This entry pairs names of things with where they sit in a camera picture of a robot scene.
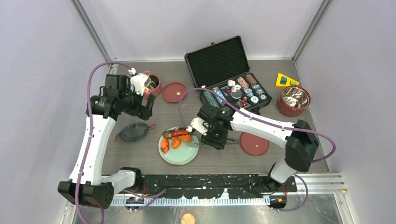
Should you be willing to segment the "red lunch box with food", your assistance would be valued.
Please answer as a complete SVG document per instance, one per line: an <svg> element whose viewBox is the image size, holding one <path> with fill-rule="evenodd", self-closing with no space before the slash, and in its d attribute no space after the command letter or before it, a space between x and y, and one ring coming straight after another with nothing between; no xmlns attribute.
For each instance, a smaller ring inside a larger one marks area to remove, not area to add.
<svg viewBox="0 0 396 224"><path fill-rule="evenodd" d="M144 72L149 77L149 83L145 87L144 99L148 99L150 95L158 97L162 93L162 82L159 75L152 71Z"/></svg>

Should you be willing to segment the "orange food piece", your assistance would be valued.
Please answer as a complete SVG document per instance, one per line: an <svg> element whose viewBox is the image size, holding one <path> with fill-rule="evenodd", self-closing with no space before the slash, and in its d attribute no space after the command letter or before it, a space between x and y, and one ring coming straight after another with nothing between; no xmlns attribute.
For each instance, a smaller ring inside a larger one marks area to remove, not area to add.
<svg viewBox="0 0 396 224"><path fill-rule="evenodd" d="M182 142L192 142L191 134L188 135L181 135L178 137Z"/></svg>

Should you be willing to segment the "light green ceramic plate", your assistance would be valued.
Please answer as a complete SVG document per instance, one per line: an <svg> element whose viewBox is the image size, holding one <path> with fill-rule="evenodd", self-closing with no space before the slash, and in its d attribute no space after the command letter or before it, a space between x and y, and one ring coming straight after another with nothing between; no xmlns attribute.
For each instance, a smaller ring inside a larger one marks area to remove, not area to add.
<svg viewBox="0 0 396 224"><path fill-rule="evenodd" d="M177 126L164 131L158 143L160 156L167 163L178 166L191 162L199 151L198 138L191 132L192 142L182 142L178 137L171 137L173 131L180 129L186 130L184 127Z"/></svg>

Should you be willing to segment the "red lunch box lid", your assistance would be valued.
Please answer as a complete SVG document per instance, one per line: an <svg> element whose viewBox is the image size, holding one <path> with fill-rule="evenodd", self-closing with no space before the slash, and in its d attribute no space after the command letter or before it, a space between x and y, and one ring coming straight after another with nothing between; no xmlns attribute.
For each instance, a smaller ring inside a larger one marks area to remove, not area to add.
<svg viewBox="0 0 396 224"><path fill-rule="evenodd" d="M181 82L172 82L163 88L162 98L168 103L178 103L187 87Z"/></svg>
<svg viewBox="0 0 396 224"><path fill-rule="evenodd" d="M264 155L269 148L267 139L243 132L240 135L240 147L242 151L250 156Z"/></svg>

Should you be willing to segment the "red sea cucumber toy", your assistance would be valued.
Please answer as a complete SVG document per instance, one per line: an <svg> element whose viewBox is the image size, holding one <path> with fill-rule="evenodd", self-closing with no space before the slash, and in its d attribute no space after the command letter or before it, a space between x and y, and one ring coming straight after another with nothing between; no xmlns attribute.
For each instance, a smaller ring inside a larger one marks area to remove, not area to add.
<svg viewBox="0 0 396 224"><path fill-rule="evenodd" d="M191 133L188 132L185 129L180 129L180 130L175 130L171 133L171 137L175 138L175 137L179 137L179 136L185 136L185 135L190 135Z"/></svg>

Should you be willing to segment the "red steel-lined lunch box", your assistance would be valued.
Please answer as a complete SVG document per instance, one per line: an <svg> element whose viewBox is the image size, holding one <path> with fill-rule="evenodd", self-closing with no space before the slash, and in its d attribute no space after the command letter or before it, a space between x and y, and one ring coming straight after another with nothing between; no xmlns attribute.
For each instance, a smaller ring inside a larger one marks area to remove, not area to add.
<svg viewBox="0 0 396 224"><path fill-rule="evenodd" d="M289 117L301 115L311 103L309 92L301 86L285 87L276 101L280 113Z"/></svg>

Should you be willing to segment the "metal tongs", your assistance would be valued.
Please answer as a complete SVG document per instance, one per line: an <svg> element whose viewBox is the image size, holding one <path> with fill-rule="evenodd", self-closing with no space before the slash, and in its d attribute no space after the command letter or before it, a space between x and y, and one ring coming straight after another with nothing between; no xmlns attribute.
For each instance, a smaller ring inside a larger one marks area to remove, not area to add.
<svg viewBox="0 0 396 224"><path fill-rule="evenodd" d="M233 138L227 138L225 141L220 140L210 140L210 139L201 139L198 145L209 145L212 147L220 147L224 145L238 145L240 143L239 140Z"/></svg>

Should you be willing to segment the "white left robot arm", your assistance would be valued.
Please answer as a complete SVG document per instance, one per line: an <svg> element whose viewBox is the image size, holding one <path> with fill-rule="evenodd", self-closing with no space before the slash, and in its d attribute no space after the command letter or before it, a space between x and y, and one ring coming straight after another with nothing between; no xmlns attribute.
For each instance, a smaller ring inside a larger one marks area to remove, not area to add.
<svg viewBox="0 0 396 224"><path fill-rule="evenodd" d="M121 113L148 120L155 97L142 105L149 76L110 75L99 95L90 97L87 105L86 131L76 165L67 181L61 181L58 192L70 203L107 209L114 195L127 189L138 193L143 188L141 170L123 167L117 173L102 177L102 165L110 134Z"/></svg>

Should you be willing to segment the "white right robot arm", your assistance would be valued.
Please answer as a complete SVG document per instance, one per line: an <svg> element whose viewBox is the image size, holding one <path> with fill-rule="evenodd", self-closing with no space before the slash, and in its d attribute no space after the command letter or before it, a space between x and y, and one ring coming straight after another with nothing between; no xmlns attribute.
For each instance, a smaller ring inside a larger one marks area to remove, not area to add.
<svg viewBox="0 0 396 224"><path fill-rule="evenodd" d="M201 142L217 150L224 148L229 131L249 133L284 149L285 158L276 162L266 177L267 188L275 192L285 186L290 176L309 171L319 147L319 140L303 120L281 122L229 105L217 108L204 104L187 131L200 133Z"/></svg>

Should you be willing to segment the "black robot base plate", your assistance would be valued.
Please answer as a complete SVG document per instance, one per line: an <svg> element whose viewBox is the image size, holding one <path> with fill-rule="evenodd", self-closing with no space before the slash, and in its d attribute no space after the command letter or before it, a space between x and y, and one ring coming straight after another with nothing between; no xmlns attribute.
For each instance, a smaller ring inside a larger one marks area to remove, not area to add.
<svg viewBox="0 0 396 224"><path fill-rule="evenodd" d="M294 177L282 186L270 184L266 175L218 174L218 175L143 175L137 186L127 188L134 193L149 196L166 190L160 198L213 199L227 193L230 199L261 198L274 193L297 192Z"/></svg>

